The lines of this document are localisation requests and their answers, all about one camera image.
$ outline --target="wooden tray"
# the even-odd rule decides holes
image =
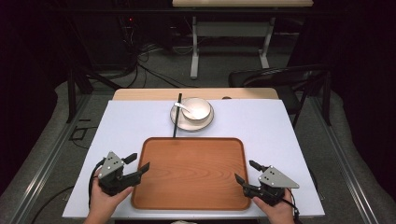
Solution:
[[[236,138],[161,138],[143,145],[139,167],[150,168],[134,188],[132,204],[156,210],[245,210],[250,199],[234,174],[248,181]]]

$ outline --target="chopstick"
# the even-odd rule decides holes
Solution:
[[[180,104],[181,103],[181,93],[178,94],[178,100],[177,102]],[[176,117],[175,117],[175,127],[174,127],[174,135],[173,137],[176,137],[176,131],[177,131],[177,122],[178,122],[178,113],[180,112],[180,108],[177,106],[176,107]]]

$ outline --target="saucer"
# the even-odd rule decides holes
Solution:
[[[186,100],[188,100],[188,99],[183,99],[181,101],[181,103],[183,104],[183,102],[186,101]],[[180,108],[175,106],[175,105],[172,106],[172,109],[171,109],[171,120],[172,120],[173,123],[175,123],[177,109],[180,109]],[[192,122],[188,121],[188,119],[186,117],[184,117],[183,113],[180,111],[178,113],[177,127],[182,129],[182,130],[188,131],[188,132],[197,132],[197,131],[203,129],[204,127],[206,127],[207,125],[209,125],[212,122],[214,117],[215,117],[215,112],[213,110],[212,105],[210,106],[209,117],[205,121],[203,121],[202,123],[192,123]]]

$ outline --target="hand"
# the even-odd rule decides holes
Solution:
[[[291,193],[285,189],[283,199],[291,203]],[[271,224],[294,224],[292,207],[284,202],[271,206],[260,198],[254,197],[253,202],[268,216]]]
[[[97,178],[100,173],[100,169],[96,171],[95,177],[92,182],[92,194],[91,194],[91,208],[90,213],[85,219],[85,224],[89,223],[106,223],[111,215],[117,208],[117,205],[121,203],[129,194],[131,194],[133,188],[129,187],[116,194],[114,196],[109,196],[108,194],[102,192],[99,186],[99,179]]]

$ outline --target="white spoon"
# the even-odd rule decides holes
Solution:
[[[180,108],[183,108],[183,109],[189,111],[190,114],[193,114],[193,111],[192,111],[190,108],[184,106],[183,104],[180,104],[180,103],[178,103],[178,102],[175,102],[175,106],[178,106],[178,107],[180,107]]]

